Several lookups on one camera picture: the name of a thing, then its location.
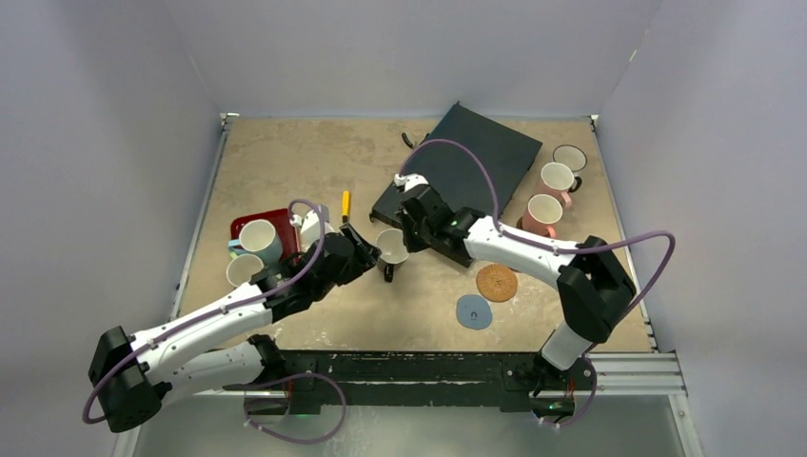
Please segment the woven cork coaster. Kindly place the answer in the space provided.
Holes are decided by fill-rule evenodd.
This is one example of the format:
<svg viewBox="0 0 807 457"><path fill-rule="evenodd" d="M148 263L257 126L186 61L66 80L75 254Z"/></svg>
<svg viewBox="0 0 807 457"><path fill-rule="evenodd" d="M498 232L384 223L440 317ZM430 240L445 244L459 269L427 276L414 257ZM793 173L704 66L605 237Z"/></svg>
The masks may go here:
<svg viewBox="0 0 807 457"><path fill-rule="evenodd" d="M487 265L479 270L476 277L479 294L494 303L502 303L514 298L518 285L515 272L502 264Z"/></svg>

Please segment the blue grey smiley coaster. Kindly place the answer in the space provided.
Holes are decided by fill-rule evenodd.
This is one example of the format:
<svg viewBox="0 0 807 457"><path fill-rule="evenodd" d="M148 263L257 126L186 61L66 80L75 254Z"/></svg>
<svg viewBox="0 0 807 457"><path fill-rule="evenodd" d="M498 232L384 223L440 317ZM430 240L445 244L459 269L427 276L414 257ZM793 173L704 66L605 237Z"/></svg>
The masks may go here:
<svg viewBox="0 0 807 457"><path fill-rule="evenodd" d="M474 330L486 329L493 321L491 307L478 294L465 294L457 300L456 318L461 326Z"/></svg>

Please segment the pink mug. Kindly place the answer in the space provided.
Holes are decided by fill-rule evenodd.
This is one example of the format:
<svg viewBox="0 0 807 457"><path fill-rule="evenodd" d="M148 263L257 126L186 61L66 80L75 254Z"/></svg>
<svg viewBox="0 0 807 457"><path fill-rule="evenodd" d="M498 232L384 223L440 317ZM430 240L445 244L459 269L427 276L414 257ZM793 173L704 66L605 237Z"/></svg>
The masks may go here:
<svg viewBox="0 0 807 457"><path fill-rule="evenodd" d="M523 213L523 230L548 238L557 238L556 224L563 216L561 203L547 194L533 195Z"/></svg>
<svg viewBox="0 0 807 457"><path fill-rule="evenodd" d="M537 194L553 196L568 209L572 206L571 194L577 191L581 184L582 179L569 167L562 163L550 162L541 168Z"/></svg>

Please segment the pink mug front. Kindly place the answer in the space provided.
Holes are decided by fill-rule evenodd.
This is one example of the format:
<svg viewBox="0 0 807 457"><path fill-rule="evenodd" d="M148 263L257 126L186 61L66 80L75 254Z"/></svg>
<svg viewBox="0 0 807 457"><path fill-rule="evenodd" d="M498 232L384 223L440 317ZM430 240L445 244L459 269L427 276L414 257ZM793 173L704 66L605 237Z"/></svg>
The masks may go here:
<svg viewBox="0 0 807 457"><path fill-rule="evenodd" d="M541 168L537 194L553 196L568 209L572 206L571 194L577 191L581 184L582 179L569 167L562 163L550 162Z"/></svg>

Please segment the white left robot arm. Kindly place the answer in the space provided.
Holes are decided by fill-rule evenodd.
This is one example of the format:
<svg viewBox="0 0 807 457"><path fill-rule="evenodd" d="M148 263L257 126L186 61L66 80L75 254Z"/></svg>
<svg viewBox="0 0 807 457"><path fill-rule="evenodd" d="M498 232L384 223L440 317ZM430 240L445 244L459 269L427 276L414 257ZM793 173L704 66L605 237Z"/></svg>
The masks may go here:
<svg viewBox="0 0 807 457"><path fill-rule="evenodd" d="M344 224L185 317L135 333L107 330L90 363L89 401L119 433L199 391L278 386L290 372L274 340L258 328L309 309L375 268L381 253Z"/></svg>

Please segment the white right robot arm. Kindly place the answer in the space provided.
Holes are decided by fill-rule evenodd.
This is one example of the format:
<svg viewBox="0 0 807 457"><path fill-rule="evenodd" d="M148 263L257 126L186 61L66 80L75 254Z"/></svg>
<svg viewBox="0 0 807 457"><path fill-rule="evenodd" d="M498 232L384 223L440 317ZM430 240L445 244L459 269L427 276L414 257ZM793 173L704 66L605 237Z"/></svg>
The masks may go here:
<svg viewBox="0 0 807 457"><path fill-rule="evenodd" d="M534 363L536 378L546 387L567 380L588 349L608 340L637 294L598 237L575 243L500 227L479 210L452 210L428 184L401 186L400 197L396 215L408 251L431 248L464 267L476 260L502 264L558 292L563 319Z"/></svg>

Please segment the green cup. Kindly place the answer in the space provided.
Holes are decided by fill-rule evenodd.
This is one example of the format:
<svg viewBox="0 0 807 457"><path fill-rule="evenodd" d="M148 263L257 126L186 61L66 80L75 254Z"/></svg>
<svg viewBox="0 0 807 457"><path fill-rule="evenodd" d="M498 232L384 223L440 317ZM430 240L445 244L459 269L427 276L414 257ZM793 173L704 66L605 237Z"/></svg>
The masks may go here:
<svg viewBox="0 0 807 457"><path fill-rule="evenodd" d="M254 254L234 255L226 267L226 279L234 288L237 288L242 283L248 282L264 267L263 260Z"/></svg>

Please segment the dark flat metal box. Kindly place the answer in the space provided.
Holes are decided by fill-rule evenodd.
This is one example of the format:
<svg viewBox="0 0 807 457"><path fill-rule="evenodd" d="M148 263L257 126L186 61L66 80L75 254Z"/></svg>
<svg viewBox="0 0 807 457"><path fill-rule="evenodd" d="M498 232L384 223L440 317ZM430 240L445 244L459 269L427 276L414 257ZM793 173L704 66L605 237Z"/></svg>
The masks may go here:
<svg viewBox="0 0 807 457"><path fill-rule="evenodd" d="M532 168L542 142L457 103L404 161L403 173L418 173L456 212L469 208L493 213L491 192L467 147L484 165L494 185L499 212Z"/></svg>

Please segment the light blue mug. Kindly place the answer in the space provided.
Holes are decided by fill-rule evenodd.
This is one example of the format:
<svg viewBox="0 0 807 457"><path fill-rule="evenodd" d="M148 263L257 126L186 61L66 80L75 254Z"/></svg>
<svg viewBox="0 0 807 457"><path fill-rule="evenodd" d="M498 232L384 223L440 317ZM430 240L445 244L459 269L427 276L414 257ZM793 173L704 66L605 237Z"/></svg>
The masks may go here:
<svg viewBox="0 0 807 457"><path fill-rule="evenodd" d="M278 262L283 254L283 243L278 230L266 219L247 222L236 239L227 247L236 254L250 253L259 257L265 265Z"/></svg>

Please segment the yellow handled screwdriver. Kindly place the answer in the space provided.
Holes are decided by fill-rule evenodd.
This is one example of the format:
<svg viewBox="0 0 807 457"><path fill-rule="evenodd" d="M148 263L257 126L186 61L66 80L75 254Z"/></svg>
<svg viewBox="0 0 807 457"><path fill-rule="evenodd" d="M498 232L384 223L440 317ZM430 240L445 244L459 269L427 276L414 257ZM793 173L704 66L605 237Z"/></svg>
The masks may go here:
<svg viewBox="0 0 807 457"><path fill-rule="evenodd" d="M349 222L351 212L351 193L349 190L344 190L342 194L341 204L341 220L344 224Z"/></svg>

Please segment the black handled pliers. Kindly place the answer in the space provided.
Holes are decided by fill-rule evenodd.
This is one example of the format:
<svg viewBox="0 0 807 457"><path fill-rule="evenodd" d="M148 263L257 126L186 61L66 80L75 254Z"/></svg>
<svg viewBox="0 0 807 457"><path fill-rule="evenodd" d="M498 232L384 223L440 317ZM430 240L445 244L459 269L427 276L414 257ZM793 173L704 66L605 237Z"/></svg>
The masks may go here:
<svg viewBox="0 0 807 457"><path fill-rule="evenodd" d="M428 132L428 133L426 133L426 134L423 136L423 138L422 138L422 139L420 139L420 140L415 140L415 139L411 138L411 137L410 137L410 136L409 136L409 135L408 135L406 132L402 132L402 133L401 133L401 138L402 138L402 140L403 140L404 144L405 144L405 145L406 145L406 146L407 146L409 149L412 149L412 150L417 149L417 148L418 148L418 147L419 147L419 146L420 146L422 143L424 143L425 141L427 141L427 140L429 139L429 136L430 136L430 133Z"/></svg>

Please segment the aluminium table rail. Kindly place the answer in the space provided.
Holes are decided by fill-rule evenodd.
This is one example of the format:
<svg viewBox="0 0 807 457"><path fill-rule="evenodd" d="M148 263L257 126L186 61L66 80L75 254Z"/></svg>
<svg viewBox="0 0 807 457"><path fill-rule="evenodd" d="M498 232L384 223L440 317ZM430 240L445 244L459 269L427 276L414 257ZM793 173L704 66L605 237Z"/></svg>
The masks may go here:
<svg viewBox="0 0 807 457"><path fill-rule="evenodd" d="M203 199L198 211L198 215L196 218L196 222L193 228L193 232L191 234L191 238L189 241L187 255L185 257L185 261L183 263L183 267L180 272L180 276L175 288L175 293L172 300L172 307L170 312L167 316L169 321L173 321L179 317L182 310L182 301L183 296L185 294L185 290L187 288L187 282L189 278L189 272L192 264L192 260L196 249L198 247L199 236L202 231L206 216L207 210L209 207L209 202L211 198L211 194L213 191L213 187L215 185L216 177L220 168L220 164L222 161L222 157L224 155L224 151L226 148L226 143L228 137L230 135L231 129L236 122L236 120L241 116L240 113L236 112L223 112L220 114L221 117L221 131L219 135L219 141L217 148L213 155L213 161L210 169L210 173L207 178L207 185L205 187L205 191L203 193Z"/></svg>

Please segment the black front base frame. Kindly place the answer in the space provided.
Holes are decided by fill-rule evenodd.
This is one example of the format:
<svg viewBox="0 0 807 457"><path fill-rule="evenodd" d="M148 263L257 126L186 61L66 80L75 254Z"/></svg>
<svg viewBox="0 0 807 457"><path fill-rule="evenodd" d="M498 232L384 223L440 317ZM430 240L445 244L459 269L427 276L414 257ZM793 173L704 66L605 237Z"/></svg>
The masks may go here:
<svg viewBox="0 0 807 457"><path fill-rule="evenodd" d="M289 389L294 414L325 405L495 407L501 412L574 414L597 387L585 358L557 371L532 352L274 350L250 390Z"/></svg>

